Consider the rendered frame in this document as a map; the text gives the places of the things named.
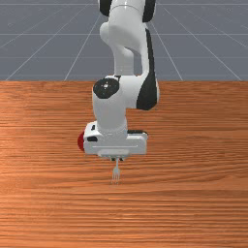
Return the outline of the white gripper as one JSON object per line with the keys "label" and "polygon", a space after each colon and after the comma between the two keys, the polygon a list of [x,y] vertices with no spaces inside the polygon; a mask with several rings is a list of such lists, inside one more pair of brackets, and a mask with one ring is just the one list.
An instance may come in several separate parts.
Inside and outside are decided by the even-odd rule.
{"label": "white gripper", "polygon": [[82,138],[83,151],[86,154],[107,157],[111,161],[119,158],[124,162],[131,155],[144,155],[147,152],[148,134],[143,130],[124,128],[118,133],[104,133],[94,121],[87,124]]}

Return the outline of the grey fork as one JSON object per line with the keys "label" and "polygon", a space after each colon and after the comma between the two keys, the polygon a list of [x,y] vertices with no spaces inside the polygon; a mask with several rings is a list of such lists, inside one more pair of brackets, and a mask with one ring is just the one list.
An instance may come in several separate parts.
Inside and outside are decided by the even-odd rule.
{"label": "grey fork", "polygon": [[116,165],[112,170],[112,179],[111,182],[117,184],[120,179],[120,168],[119,168],[119,159],[116,159]]}

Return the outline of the red plate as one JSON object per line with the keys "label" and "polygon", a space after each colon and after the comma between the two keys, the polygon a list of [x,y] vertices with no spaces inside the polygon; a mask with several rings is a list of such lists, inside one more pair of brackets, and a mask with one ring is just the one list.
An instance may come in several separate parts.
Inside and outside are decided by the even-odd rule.
{"label": "red plate", "polygon": [[84,152],[84,131],[82,131],[77,138],[77,146],[82,152]]}

